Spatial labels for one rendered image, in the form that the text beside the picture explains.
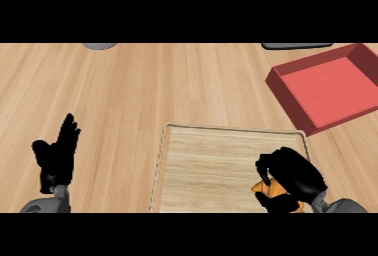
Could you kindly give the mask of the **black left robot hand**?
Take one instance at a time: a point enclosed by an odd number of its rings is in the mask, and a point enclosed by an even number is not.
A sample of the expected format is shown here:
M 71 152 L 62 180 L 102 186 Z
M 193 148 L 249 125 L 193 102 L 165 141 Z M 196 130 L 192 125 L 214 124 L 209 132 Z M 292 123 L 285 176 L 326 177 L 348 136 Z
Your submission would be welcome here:
M 48 144 L 44 140 L 35 140 L 31 144 L 37 165 L 41 168 L 40 192 L 43 194 L 51 194 L 57 185 L 68 186 L 71 184 L 80 132 L 74 115 L 68 113 L 56 142 Z

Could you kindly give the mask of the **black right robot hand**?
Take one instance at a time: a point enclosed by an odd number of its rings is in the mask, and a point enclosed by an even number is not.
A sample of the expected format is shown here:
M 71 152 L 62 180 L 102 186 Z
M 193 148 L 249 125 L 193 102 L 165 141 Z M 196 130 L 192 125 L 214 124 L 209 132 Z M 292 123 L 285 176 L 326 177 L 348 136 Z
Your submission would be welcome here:
M 255 168 L 263 183 L 270 185 L 269 177 L 273 177 L 286 191 L 286 194 L 273 198 L 261 192 L 255 193 L 255 198 L 269 213 L 294 212 L 300 208 L 298 202 L 311 204 L 317 195 L 328 189 L 319 170 L 304 156 L 288 147 L 280 147 L 270 154 L 261 154 Z

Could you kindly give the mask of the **orange croissant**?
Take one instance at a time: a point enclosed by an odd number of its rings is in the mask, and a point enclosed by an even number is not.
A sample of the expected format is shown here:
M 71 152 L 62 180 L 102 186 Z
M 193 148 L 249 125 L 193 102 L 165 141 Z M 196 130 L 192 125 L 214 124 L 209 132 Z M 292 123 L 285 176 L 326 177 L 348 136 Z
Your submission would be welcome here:
M 251 187 L 252 192 L 261 192 L 269 198 L 273 198 L 282 194 L 288 194 L 286 190 L 274 180 L 274 178 L 270 178 L 270 186 L 266 185 L 264 181 L 261 180 L 252 187 Z M 304 213 L 304 202 L 297 201 L 298 203 L 298 208 L 295 211 L 291 213 Z

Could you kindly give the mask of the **pale wooden tray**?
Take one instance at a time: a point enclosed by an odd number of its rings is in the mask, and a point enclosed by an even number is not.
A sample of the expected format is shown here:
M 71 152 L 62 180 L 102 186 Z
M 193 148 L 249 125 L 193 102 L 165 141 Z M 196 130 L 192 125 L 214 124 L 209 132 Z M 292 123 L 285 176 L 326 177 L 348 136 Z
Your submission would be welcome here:
M 280 147 L 308 154 L 300 131 L 168 123 L 162 128 L 149 211 L 263 213 L 251 187 L 255 161 Z

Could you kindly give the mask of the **red cardboard box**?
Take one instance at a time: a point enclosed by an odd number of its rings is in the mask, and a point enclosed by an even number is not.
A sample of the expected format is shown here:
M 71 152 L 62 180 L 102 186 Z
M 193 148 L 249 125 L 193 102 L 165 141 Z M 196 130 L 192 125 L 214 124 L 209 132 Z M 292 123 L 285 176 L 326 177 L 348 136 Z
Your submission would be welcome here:
M 273 66 L 266 84 L 307 136 L 378 110 L 378 54 L 354 43 Z

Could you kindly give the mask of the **grey rounded object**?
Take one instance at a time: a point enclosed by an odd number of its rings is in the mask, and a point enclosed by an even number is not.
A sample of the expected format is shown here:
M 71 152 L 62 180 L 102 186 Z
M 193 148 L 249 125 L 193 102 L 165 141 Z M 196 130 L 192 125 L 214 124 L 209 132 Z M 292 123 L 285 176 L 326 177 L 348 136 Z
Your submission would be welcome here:
M 112 48 L 118 43 L 82 43 L 84 47 L 90 50 L 106 50 Z

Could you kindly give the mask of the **dark grey flat object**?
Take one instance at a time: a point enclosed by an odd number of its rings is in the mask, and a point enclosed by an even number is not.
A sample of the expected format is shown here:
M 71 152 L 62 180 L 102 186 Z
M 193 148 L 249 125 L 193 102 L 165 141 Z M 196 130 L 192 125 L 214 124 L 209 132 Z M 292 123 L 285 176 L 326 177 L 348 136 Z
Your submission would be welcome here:
M 331 47 L 333 43 L 261 43 L 266 50 L 298 50 Z

